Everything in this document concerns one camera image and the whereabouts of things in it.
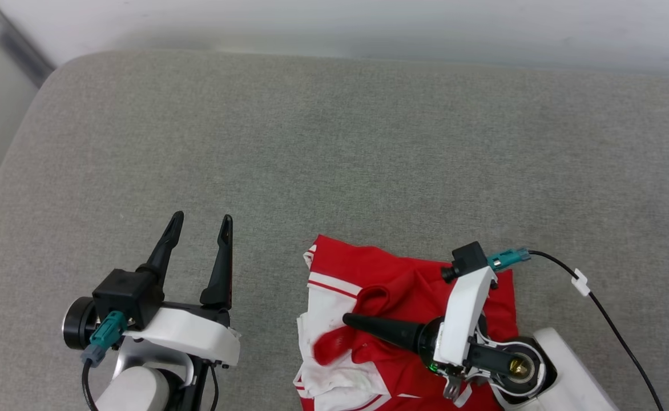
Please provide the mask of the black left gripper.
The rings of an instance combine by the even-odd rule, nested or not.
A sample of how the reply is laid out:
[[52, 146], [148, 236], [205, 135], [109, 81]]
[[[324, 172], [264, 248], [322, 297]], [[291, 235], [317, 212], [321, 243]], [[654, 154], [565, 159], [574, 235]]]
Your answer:
[[[183, 211], [173, 213], [147, 262], [137, 272], [167, 275], [184, 219]], [[207, 287], [201, 292], [200, 304], [210, 309], [230, 310], [233, 275], [230, 214], [223, 216], [217, 245], [215, 263]], [[220, 361], [166, 348], [141, 337], [124, 336], [117, 317], [100, 320], [92, 297], [79, 297], [63, 320], [66, 346], [82, 353], [82, 394], [90, 410], [202, 410], [207, 382], [213, 387], [210, 409], [218, 409], [220, 387], [216, 367]], [[99, 366], [110, 349], [118, 351], [117, 367], [104, 392], [94, 398], [90, 392], [90, 369]]]

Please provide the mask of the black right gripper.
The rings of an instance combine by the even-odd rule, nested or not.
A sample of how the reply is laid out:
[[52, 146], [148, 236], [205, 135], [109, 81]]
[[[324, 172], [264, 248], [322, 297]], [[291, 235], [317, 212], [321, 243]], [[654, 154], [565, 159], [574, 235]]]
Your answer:
[[436, 358], [441, 317], [426, 325], [353, 313], [344, 314], [342, 320], [355, 330], [417, 353], [429, 371], [446, 379], [442, 394], [458, 408], [471, 396], [472, 385], [488, 385], [501, 404], [521, 404], [546, 385], [547, 361], [535, 341], [520, 337], [496, 342], [485, 333], [485, 317], [479, 317], [459, 366]]

